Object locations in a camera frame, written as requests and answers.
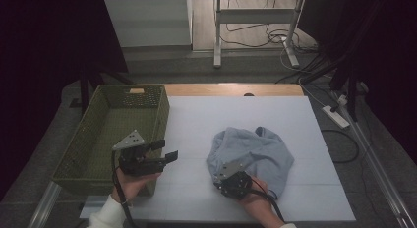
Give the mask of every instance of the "white table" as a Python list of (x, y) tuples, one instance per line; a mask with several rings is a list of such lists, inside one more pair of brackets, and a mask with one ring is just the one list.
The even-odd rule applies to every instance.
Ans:
[[(253, 222), (212, 184), (206, 165), (215, 134), (226, 127), (281, 136), (295, 162), (277, 204), (286, 221), (354, 221), (355, 217), (305, 96), (169, 96), (163, 154), (178, 150), (158, 179), (152, 198), (136, 198), (135, 219), (154, 222)], [(106, 197), (88, 197), (81, 218)]]

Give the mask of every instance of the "metal frame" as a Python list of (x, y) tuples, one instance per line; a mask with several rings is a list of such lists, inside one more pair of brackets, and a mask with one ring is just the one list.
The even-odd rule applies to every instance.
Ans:
[(221, 39), (220, 26), (222, 24), (290, 24), (288, 35), (282, 38), (285, 51), (288, 54), (292, 68), (299, 68), (294, 53), (292, 36), (300, 17), (301, 6), (304, 0), (297, 0), (295, 9), (221, 9), (220, 0), (217, 0), (215, 11), (215, 43), (214, 67), (221, 67)]
[(383, 165), (375, 154), (374, 148), (371, 146), (371, 144), (366, 139), (365, 134), (362, 132), (362, 129), (357, 122), (353, 121), (346, 108), (341, 107), (341, 112), (350, 123), (352, 132), (354, 133), (358, 144), (362, 148), (368, 165), (371, 168), (371, 171), (373, 172), (377, 183), (381, 188), (381, 191), (384, 193), (395, 218), (398, 220), (399, 225), (402, 228), (416, 228), (416, 223), (411, 217), (407, 205), (405, 204), (401, 194), (396, 189), (392, 180), (389, 178)]

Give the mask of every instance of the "wire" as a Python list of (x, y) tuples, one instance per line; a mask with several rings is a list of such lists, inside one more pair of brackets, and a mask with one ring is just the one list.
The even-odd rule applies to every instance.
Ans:
[(261, 192), (261, 191), (258, 191), (258, 190), (254, 190), (254, 189), (247, 189), (247, 188), (240, 188), (240, 187), (226, 187), (225, 189), (227, 189), (227, 190), (229, 190), (229, 191), (239, 191), (239, 192), (244, 192), (244, 193), (251, 193), (251, 194), (254, 194), (254, 195), (257, 195), (257, 196), (261, 196), (261, 197), (263, 197), (263, 198), (265, 198), (266, 200), (268, 200), (271, 204), (272, 204), (272, 206), (273, 206), (273, 209), (275, 210), (275, 212), (276, 212), (276, 215), (283, 221), (283, 222), (285, 222), (284, 221), (284, 218), (282, 217), (282, 214), (281, 214), (281, 211), (279, 210), (279, 207), (278, 207), (278, 205), (276, 204), (276, 201), (275, 201), (275, 198), (274, 197), (272, 197), (272, 196), (270, 196), (269, 194), (267, 194), (265, 191), (264, 191), (264, 189), (263, 189), (263, 191)]
[(257, 184), (260, 188), (261, 188), (261, 190), (266, 194), (267, 192), (264, 190), (264, 188), (262, 188), (262, 186), (257, 182), (257, 181), (255, 181), (254, 179), (252, 179), (252, 182), (255, 182), (255, 184)]
[(303, 87), (303, 85), (301, 85), (301, 79), (298, 81), (298, 85), (301, 87), (301, 88), (303, 88), (308, 94), (310, 94), (310, 96), (312, 96), (312, 98), (314, 99), (314, 100), (316, 100), (318, 103), (320, 103), (323, 107), (325, 107), (325, 105), (322, 103), (322, 102), (320, 102), (318, 99), (316, 99), (305, 87)]
[(335, 104), (339, 104), (333, 97), (331, 97), (331, 95), (327, 92), (327, 91), (325, 91), (324, 89), (322, 89), (322, 88), (320, 88), (320, 87), (318, 87), (318, 86), (316, 86), (316, 85), (314, 85), (314, 84), (312, 84), (312, 83), (310, 83), (310, 85), (311, 86), (313, 86), (314, 88), (316, 88), (316, 89), (318, 89), (318, 90), (320, 90), (320, 91), (322, 91), (323, 93), (325, 93), (327, 96), (328, 96), (328, 98), (329, 99), (331, 99), (331, 101), (333, 101)]
[(240, 42), (228, 41), (228, 40), (223, 39), (223, 37), (221, 37), (221, 36), (220, 36), (220, 39), (223, 40), (223, 42), (225, 42), (225, 43), (239, 44), (239, 45), (243, 45), (243, 46), (251, 47), (251, 48), (258, 48), (258, 47), (262, 47), (262, 46), (265, 46), (265, 45), (271, 43), (271, 41), (268, 41), (267, 43), (264, 43), (264, 44), (250, 45), (250, 44), (244, 44), (244, 43), (240, 43)]
[(337, 131), (337, 130), (322, 130), (322, 133), (338, 133), (338, 134), (342, 134), (342, 135), (346, 136), (348, 139), (350, 139), (355, 144), (355, 154), (351, 158), (346, 159), (346, 160), (333, 160), (332, 161), (333, 163), (349, 163), (349, 162), (355, 161), (358, 158), (358, 156), (359, 156), (359, 145), (358, 145), (358, 143), (352, 137), (350, 137), (349, 135), (347, 135), (344, 132)]
[(117, 172), (116, 172), (116, 165), (115, 165), (115, 157), (116, 157), (116, 151), (112, 150), (111, 151), (111, 167), (113, 170), (113, 184), (116, 187), (116, 191), (117, 194), (119, 195), (119, 199), (120, 199), (120, 204), (122, 205), (122, 208), (125, 212), (126, 218), (129, 222), (129, 224), (134, 227), (134, 228), (139, 228), (135, 222), (133, 221), (132, 218), (132, 214), (130, 213), (129, 207), (128, 207), (128, 203), (126, 200), (126, 196), (123, 192), (122, 186), (120, 185), (120, 181), (119, 178), (117, 177)]

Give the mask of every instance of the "green plastic basket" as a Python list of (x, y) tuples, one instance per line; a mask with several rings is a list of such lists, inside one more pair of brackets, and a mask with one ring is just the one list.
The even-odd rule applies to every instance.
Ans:
[[(100, 85), (52, 181), (75, 195), (109, 195), (113, 187), (112, 146), (134, 130), (147, 143), (164, 139), (168, 114), (163, 85)], [(161, 149), (147, 157), (160, 155)], [(156, 181), (147, 183), (139, 196), (152, 196), (155, 187)]]

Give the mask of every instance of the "black cable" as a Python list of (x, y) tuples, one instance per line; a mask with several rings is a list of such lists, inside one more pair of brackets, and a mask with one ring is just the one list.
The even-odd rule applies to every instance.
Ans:
[(116, 157), (116, 151), (113, 150), (111, 152), (111, 166), (113, 169), (113, 184), (116, 187), (117, 194), (119, 195), (120, 204), (122, 205), (123, 211), (125, 212), (125, 215), (129, 224), (134, 228), (139, 228), (133, 221), (132, 214), (130, 213), (125, 193), (123, 193), (122, 186), (120, 185), (119, 178), (117, 177), (115, 157)]
[(223, 40), (223, 42), (225, 42), (225, 43), (239, 44), (239, 45), (243, 45), (243, 46), (251, 47), (251, 48), (258, 48), (258, 47), (262, 47), (262, 46), (265, 46), (265, 45), (271, 43), (271, 41), (268, 41), (267, 43), (260, 44), (260, 45), (249, 45), (249, 44), (244, 44), (244, 43), (239, 43), (239, 42), (234, 42), (234, 41), (227, 41), (227, 40), (223, 39), (223, 37), (221, 37), (221, 36), (220, 36), (220, 39)]
[(285, 223), (285, 220), (282, 217), (281, 211), (279, 210), (279, 207), (276, 204), (275, 198), (273, 196), (270, 196), (268, 193), (266, 193), (264, 191), (264, 189), (263, 189), (262, 192), (261, 191), (257, 191), (257, 190), (253, 190), (253, 189), (240, 188), (240, 187), (226, 187), (224, 189), (227, 189), (229, 191), (240, 191), (240, 192), (244, 192), (246, 194), (251, 193), (251, 194), (254, 194), (254, 195), (263, 197), (264, 199), (268, 200), (272, 204), (273, 209), (276, 212), (276, 215), (279, 217), (279, 219), (281, 219)]
[(300, 71), (298, 71), (298, 72), (296, 72), (296, 73), (293, 73), (293, 74), (290, 74), (290, 75), (288, 75), (288, 76), (285, 76), (285, 77), (283, 77), (283, 78), (281, 78), (281, 79), (279, 79), (278, 81), (276, 81), (275, 83), (276, 84), (278, 84), (278, 83), (280, 83), (281, 81), (283, 81), (283, 80), (285, 80), (285, 79), (289, 79), (289, 78), (292, 78), (292, 77), (294, 77), (294, 76), (297, 76), (297, 75), (300, 75), (300, 72), (309, 72), (309, 70), (311, 70), (312, 68), (310, 68), (310, 66), (313, 64), (313, 63), (315, 63), (316, 62), (316, 60), (319, 58), (319, 56), (321, 56), (321, 54), (318, 54), (309, 64), (307, 64), (307, 66), (306, 67), (304, 67), (304, 68), (302, 68), (302, 69), (300, 69)]
[(257, 181), (255, 181), (254, 179), (252, 179), (252, 182), (255, 182), (255, 184), (257, 184), (260, 188), (261, 188), (261, 190), (266, 194), (267, 192), (264, 190), (264, 188), (262, 188), (262, 186), (257, 182)]
[(339, 104), (333, 97), (331, 97), (331, 95), (327, 92), (327, 91), (325, 91), (324, 89), (322, 89), (322, 88), (320, 88), (320, 87), (318, 87), (318, 86), (316, 86), (316, 85), (314, 85), (314, 84), (312, 84), (312, 83), (309, 83), (309, 85), (311, 85), (311, 86), (313, 86), (314, 88), (316, 88), (316, 89), (318, 89), (318, 90), (320, 90), (320, 91), (322, 91), (323, 93), (325, 93), (327, 96), (328, 96), (328, 98), (330, 98), (331, 99), (331, 101), (333, 101), (335, 104)]
[(355, 150), (355, 154), (353, 155), (353, 157), (351, 157), (349, 159), (346, 159), (346, 160), (333, 160), (332, 161), (333, 163), (349, 163), (349, 162), (355, 161), (358, 158), (358, 156), (359, 156), (359, 145), (358, 145), (358, 143), (352, 137), (350, 137), (349, 135), (347, 135), (344, 132), (337, 131), (337, 130), (322, 130), (322, 133), (338, 133), (338, 134), (342, 134), (342, 135), (346, 136), (347, 138), (349, 138), (355, 144), (356, 150)]

